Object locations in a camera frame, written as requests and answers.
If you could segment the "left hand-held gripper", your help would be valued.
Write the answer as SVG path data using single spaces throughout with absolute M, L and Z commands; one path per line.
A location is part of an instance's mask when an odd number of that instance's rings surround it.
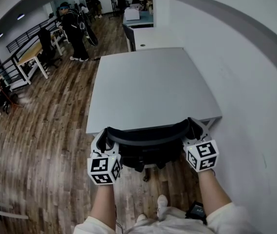
M 115 184 L 121 169 L 119 143 L 106 149 L 107 128 L 96 135 L 91 143 L 91 155 L 87 159 L 88 175 L 95 185 Z

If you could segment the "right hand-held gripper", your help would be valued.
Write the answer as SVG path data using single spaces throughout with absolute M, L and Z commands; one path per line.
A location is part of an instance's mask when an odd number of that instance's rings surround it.
M 192 117 L 188 118 L 188 122 L 188 138 L 182 138 L 187 162 L 196 172 L 214 168 L 218 162 L 219 150 L 208 127 Z

